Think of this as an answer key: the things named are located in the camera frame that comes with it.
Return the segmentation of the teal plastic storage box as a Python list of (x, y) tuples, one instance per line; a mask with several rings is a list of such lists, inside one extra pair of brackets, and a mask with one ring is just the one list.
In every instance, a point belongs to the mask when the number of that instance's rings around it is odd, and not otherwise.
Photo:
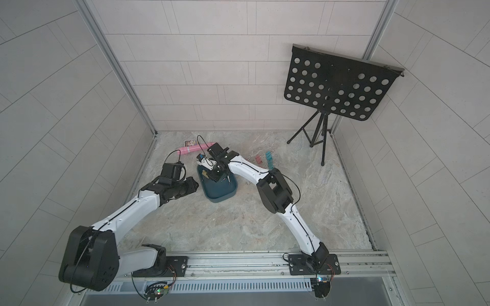
[(209, 201), (219, 203), (235, 196), (238, 183), (234, 174), (229, 174), (229, 176), (221, 182), (214, 182), (211, 179), (202, 176), (203, 170), (206, 170), (206, 168), (200, 165), (197, 166), (200, 185), (204, 191), (204, 195)]

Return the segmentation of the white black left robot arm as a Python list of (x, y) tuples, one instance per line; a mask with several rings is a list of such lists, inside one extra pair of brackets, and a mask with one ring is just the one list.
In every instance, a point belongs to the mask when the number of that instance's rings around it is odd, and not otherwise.
[(147, 215), (171, 200), (197, 191), (199, 184), (187, 177), (171, 184), (154, 179), (114, 213), (91, 226), (78, 226), (68, 237), (58, 279), (62, 283), (101, 291), (126, 274), (159, 277), (169, 274), (167, 251), (144, 244), (133, 251), (119, 252), (121, 239)]

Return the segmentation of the colourful printed card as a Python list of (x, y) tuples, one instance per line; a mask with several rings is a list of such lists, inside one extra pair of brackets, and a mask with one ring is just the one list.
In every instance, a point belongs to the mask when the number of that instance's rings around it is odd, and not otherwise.
[(194, 140), (186, 140), (185, 141), (185, 147), (193, 147), (193, 146), (196, 146), (196, 145), (199, 145), (198, 144), (198, 141), (196, 139), (194, 139)]

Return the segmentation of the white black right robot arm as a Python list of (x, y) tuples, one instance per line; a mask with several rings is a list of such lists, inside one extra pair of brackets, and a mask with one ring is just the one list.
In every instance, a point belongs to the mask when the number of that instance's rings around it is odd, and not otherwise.
[(241, 155), (231, 159), (225, 156), (221, 160), (209, 159), (201, 155), (197, 159), (197, 164), (203, 166), (207, 177), (215, 182), (234, 174), (254, 183), (264, 207), (269, 212), (278, 214), (283, 220), (314, 269), (319, 270), (326, 263), (329, 250), (302, 218), (296, 207), (292, 190), (278, 169), (260, 168)]

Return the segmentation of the aluminium rail frame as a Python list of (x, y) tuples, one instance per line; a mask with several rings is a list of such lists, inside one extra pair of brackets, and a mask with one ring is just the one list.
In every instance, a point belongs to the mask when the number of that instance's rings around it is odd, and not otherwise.
[[(167, 256), (187, 256), (188, 266), (184, 277), (137, 277), (142, 279), (269, 279), (317, 278), (329, 281), (339, 277), (391, 277), (396, 274), (389, 255), (384, 251), (335, 251), (341, 268), (340, 275), (290, 275), (288, 263), (283, 254), (299, 254), (298, 252), (169, 252)], [(103, 271), (97, 273), (96, 285), (104, 289), (116, 279), (133, 276), (138, 268), (118, 268), (108, 264)]]

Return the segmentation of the pink plastic tube case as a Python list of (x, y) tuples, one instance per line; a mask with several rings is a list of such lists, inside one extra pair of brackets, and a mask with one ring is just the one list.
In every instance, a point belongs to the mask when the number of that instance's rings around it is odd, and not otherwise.
[(181, 147), (178, 150), (180, 151), (181, 155), (193, 153), (193, 152), (198, 152), (202, 150), (207, 150), (208, 147), (214, 145), (214, 142), (209, 142), (205, 144), (196, 144), (188, 147)]

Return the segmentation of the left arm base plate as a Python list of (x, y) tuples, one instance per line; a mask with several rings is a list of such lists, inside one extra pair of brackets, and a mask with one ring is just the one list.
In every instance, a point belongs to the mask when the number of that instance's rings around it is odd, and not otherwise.
[(140, 269), (132, 273), (134, 277), (184, 277), (188, 266), (189, 257), (170, 256), (160, 257), (155, 264), (148, 269)]

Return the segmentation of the black perforated music stand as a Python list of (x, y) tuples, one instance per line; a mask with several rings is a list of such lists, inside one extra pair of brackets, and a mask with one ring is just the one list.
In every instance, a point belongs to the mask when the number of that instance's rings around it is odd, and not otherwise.
[(310, 147), (325, 146), (329, 116), (368, 120), (404, 69), (293, 45), (284, 98), (315, 109)]

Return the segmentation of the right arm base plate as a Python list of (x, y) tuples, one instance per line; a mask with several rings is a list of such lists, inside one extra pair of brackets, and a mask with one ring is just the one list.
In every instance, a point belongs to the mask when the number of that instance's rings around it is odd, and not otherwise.
[(318, 260), (314, 256), (306, 254), (283, 254), (283, 260), (288, 263), (290, 275), (340, 275), (336, 254), (329, 254), (324, 260)]

